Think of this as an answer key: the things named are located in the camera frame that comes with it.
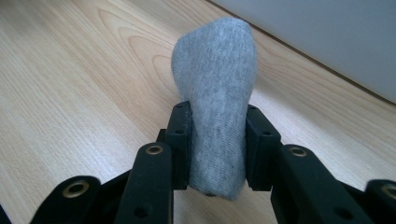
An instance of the gray sock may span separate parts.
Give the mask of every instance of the gray sock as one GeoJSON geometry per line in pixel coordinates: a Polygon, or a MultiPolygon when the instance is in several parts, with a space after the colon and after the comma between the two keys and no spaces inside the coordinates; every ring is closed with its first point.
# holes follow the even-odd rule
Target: gray sock
{"type": "Polygon", "coordinates": [[[181,37],[172,71],[191,103],[190,186],[235,200],[245,183],[245,119],[257,62],[250,27],[221,18],[181,37]]]}

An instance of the wooden surface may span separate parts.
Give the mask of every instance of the wooden surface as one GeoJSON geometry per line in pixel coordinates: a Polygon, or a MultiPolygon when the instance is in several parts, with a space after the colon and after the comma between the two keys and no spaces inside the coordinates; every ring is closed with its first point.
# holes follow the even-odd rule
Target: wooden surface
{"type": "MultiPolygon", "coordinates": [[[[178,103],[173,46],[227,15],[206,1],[0,0],[0,203],[11,220],[31,220],[68,177],[104,183],[130,169],[178,103]]],[[[250,103],[283,143],[311,148],[359,189],[396,180],[396,106],[253,33],[260,69],[250,103]]],[[[275,223],[269,195],[176,192],[175,223],[275,223]]]]}

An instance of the metal ring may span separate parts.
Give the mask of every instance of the metal ring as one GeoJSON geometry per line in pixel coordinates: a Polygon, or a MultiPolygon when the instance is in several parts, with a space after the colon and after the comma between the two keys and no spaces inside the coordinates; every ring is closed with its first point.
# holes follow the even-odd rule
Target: metal ring
{"type": "Polygon", "coordinates": [[[381,187],[382,192],[384,192],[390,198],[396,200],[396,186],[391,184],[386,184],[381,187]]]}
{"type": "Polygon", "coordinates": [[[160,154],[162,152],[163,152],[163,147],[160,147],[160,146],[152,146],[152,147],[148,147],[148,149],[146,149],[146,153],[151,156],[160,154]]]}
{"type": "Polygon", "coordinates": [[[85,180],[78,180],[71,183],[64,189],[64,197],[65,198],[76,198],[81,194],[85,193],[88,190],[90,184],[85,180]]]}
{"type": "Polygon", "coordinates": [[[293,156],[297,156],[297,157],[306,157],[308,155],[305,150],[299,147],[291,147],[289,148],[289,152],[293,156]]]}

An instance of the sock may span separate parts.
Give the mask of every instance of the sock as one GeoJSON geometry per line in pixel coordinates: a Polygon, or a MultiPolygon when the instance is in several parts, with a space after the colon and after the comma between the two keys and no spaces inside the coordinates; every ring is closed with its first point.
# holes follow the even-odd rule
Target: sock
{"type": "Polygon", "coordinates": [[[235,200],[245,183],[245,122],[257,59],[250,27],[221,18],[182,36],[172,55],[192,111],[190,186],[235,200]]]}

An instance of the gray surface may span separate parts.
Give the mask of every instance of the gray surface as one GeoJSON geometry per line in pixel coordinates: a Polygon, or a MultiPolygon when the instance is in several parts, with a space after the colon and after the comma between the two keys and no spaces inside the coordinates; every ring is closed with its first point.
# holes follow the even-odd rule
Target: gray surface
{"type": "Polygon", "coordinates": [[[245,120],[257,71],[244,21],[222,18],[183,37],[172,55],[181,100],[191,103],[190,185],[229,200],[245,183],[245,120]]]}
{"type": "Polygon", "coordinates": [[[213,2],[396,103],[396,1],[213,2]]]}

